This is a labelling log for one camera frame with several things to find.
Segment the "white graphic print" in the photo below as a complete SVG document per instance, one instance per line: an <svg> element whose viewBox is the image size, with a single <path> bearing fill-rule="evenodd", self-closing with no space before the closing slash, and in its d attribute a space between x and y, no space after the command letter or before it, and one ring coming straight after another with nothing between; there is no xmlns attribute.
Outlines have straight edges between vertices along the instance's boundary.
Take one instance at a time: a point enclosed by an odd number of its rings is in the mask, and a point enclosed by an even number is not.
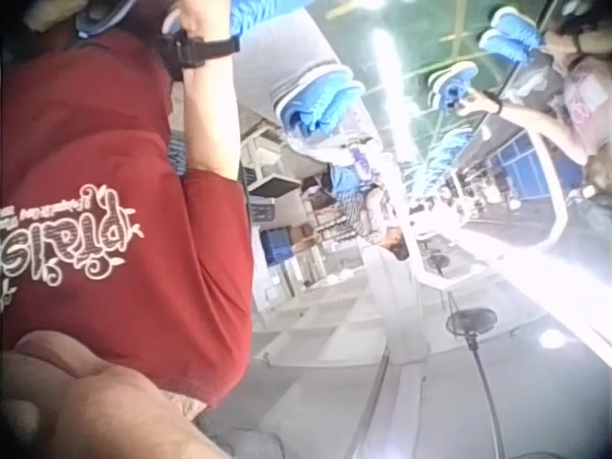
<svg viewBox="0 0 612 459"><path fill-rule="evenodd" d="M575 126L582 126L608 100L605 89L597 78L589 73L580 72L573 78L574 84L568 88L567 106Z"/></svg>
<svg viewBox="0 0 612 459"><path fill-rule="evenodd" d="M77 199L41 208L0 208L0 312L16 293L11 279L27 270L50 287L61 284L62 264L91 280L108 277L124 263L119 255L133 237L144 237L130 221L134 213L114 189L93 185L83 186Z"/></svg>

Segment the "fan stand pole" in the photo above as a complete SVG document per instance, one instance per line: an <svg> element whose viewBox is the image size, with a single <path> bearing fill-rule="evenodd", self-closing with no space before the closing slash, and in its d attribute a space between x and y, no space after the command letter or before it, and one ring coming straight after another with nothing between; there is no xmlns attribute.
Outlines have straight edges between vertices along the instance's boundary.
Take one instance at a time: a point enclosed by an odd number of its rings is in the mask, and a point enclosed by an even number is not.
<svg viewBox="0 0 612 459"><path fill-rule="evenodd" d="M480 381L482 382L482 387L485 391L485 397L487 399L493 444L495 446L495 459L506 459L506 451L504 449L504 441L501 436L501 425L499 424L497 409L495 408L495 402L493 401L493 395L491 393L491 388L489 387L487 373L485 372L485 368L480 360L480 354L478 353L478 336L475 333L469 333L466 335L466 342L468 343L468 349L470 349L471 354L474 357L474 361L476 362L478 375L480 376Z"/></svg>

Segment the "black stand fan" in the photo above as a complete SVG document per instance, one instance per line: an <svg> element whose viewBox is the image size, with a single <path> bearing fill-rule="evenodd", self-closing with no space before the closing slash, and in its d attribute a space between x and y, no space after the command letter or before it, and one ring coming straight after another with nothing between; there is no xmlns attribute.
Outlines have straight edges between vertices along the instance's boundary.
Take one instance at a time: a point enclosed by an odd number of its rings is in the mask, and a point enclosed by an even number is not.
<svg viewBox="0 0 612 459"><path fill-rule="evenodd" d="M493 443L495 445L495 459L506 459L506 450L504 449L504 440L501 434L501 425L497 416L495 402L487 379L487 373L480 360L478 353L478 336L483 335L497 324L497 314L495 311L488 308L473 308L459 311L455 307L453 312L447 319L447 330L456 337L465 338L471 354L478 368L478 375L482 382L482 387L485 391L487 399L487 407L489 408L489 417L491 420L491 430ZM529 452L521 454L513 459L564 459L563 457L550 452Z"/></svg>

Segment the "red t-shirt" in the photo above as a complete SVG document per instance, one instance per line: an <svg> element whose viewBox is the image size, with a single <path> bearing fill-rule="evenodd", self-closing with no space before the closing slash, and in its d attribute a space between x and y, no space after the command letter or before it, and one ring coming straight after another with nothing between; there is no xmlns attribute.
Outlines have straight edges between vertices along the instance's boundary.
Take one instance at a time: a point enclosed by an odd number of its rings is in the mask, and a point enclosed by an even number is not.
<svg viewBox="0 0 612 459"><path fill-rule="evenodd" d="M113 31L2 77L3 348L59 331L215 404L249 360L251 239L239 184L168 163L163 66Z"/></svg>

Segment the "black wristwatch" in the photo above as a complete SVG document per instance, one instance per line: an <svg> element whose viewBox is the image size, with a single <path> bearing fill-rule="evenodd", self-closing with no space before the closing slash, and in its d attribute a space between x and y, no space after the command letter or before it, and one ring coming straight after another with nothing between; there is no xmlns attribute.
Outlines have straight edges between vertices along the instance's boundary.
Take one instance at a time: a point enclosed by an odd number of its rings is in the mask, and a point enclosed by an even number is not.
<svg viewBox="0 0 612 459"><path fill-rule="evenodd" d="M240 51L240 40L233 36L228 40L206 42L202 38L187 36L184 30L164 37L168 55L174 55L183 69L195 69L206 64L207 60L233 55Z"/></svg>

